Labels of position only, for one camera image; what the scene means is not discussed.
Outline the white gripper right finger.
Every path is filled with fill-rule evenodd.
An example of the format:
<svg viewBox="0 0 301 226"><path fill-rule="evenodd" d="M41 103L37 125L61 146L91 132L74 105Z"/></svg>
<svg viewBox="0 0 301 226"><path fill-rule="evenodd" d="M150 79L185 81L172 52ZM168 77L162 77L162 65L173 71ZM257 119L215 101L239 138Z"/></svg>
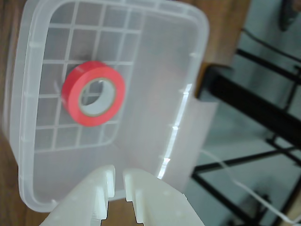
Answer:
<svg viewBox="0 0 301 226"><path fill-rule="evenodd" d="M141 169L123 172L126 201L133 204L135 219L145 226L202 226L186 196Z"/></svg>

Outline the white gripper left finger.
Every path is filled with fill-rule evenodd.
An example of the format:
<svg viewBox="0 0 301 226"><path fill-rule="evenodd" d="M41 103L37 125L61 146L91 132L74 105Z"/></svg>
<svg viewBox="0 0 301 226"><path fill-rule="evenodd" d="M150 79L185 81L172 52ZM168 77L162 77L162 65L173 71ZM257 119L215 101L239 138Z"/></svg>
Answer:
<svg viewBox="0 0 301 226"><path fill-rule="evenodd" d="M109 199L115 195L115 167L107 165L90 173L59 202L43 226L100 226L108 216Z"/></svg>

